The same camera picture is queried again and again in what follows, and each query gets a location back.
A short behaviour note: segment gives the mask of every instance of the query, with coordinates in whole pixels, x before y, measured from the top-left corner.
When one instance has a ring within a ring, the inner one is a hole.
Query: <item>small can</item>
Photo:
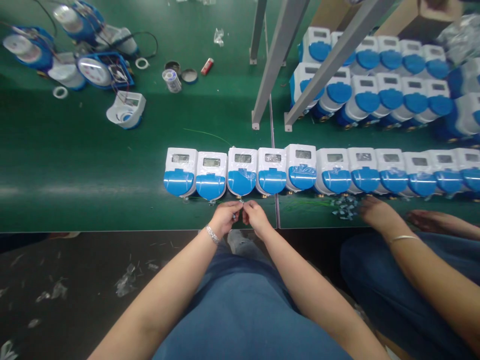
[[[208,60],[206,61],[205,65],[203,65],[203,67],[201,68],[201,74],[202,75],[207,75],[210,71],[210,69],[212,68],[212,65],[214,64],[214,60],[209,57]]]
[[[182,84],[175,70],[167,69],[161,73],[161,77],[165,80],[168,90],[170,90],[171,93],[179,93],[182,91]]]

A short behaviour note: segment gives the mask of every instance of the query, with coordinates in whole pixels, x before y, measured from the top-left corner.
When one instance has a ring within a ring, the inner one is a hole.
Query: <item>cardboard box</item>
[[[375,35],[398,36],[426,44],[458,21],[462,12],[459,0],[403,0]]]

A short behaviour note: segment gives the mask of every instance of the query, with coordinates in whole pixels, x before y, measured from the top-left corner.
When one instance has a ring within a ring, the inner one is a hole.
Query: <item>human hand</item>
[[[361,202],[360,216],[384,237],[407,235],[410,229],[402,217],[386,202],[367,196]]]
[[[407,216],[408,221],[423,232],[480,241],[480,228],[456,216],[427,210],[412,210]]]
[[[219,239],[223,238],[232,229],[232,225],[239,220],[242,207],[243,204],[240,201],[224,202],[216,207],[209,225]]]
[[[274,229],[272,225],[270,225],[267,215],[265,215],[262,207],[253,200],[247,201],[243,204],[243,223],[245,225],[250,224],[255,230],[255,234],[262,241],[267,232]]]

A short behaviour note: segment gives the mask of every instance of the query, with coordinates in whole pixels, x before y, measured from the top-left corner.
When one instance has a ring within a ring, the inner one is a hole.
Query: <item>green wire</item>
[[[224,138],[221,138],[220,136],[217,136],[217,135],[213,135],[213,134],[211,134],[211,133],[209,133],[209,132],[192,130],[192,129],[187,129],[187,128],[183,128],[183,130],[188,130],[188,131],[193,131],[193,132],[195,132],[195,133],[201,133],[201,134],[211,135],[211,136],[213,136],[213,137],[215,137],[215,138],[218,138],[218,139],[226,142],[228,145],[230,145],[230,147],[233,147],[233,145],[232,145],[231,143],[229,143],[227,140],[225,140]]]

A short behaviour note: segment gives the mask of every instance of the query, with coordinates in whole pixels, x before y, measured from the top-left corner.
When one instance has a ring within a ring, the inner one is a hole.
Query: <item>black wire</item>
[[[134,33],[131,33],[130,35],[128,36],[125,36],[124,38],[121,38],[115,42],[113,42],[111,45],[110,45],[110,48],[109,50],[111,49],[114,49],[118,52],[122,52],[118,49],[118,46],[122,45],[124,42],[134,38],[135,36],[137,35],[141,35],[141,34],[148,34],[150,35],[154,40],[155,40],[155,51],[151,54],[151,55],[148,55],[148,56],[142,56],[142,58],[144,59],[151,59],[153,58],[154,56],[157,55],[157,53],[159,52],[159,41],[157,40],[157,37],[155,35],[153,35],[151,32],[149,31],[137,31],[137,32],[134,32]]]
[[[39,0],[33,0],[33,1],[36,2],[38,5],[40,5],[43,12],[50,19],[51,24],[53,25],[53,37],[56,38],[57,37],[57,24],[55,24],[55,21],[52,19],[52,16],[50,15],[50,13],[47,11],[47,9],[42,5],[42,3]]]

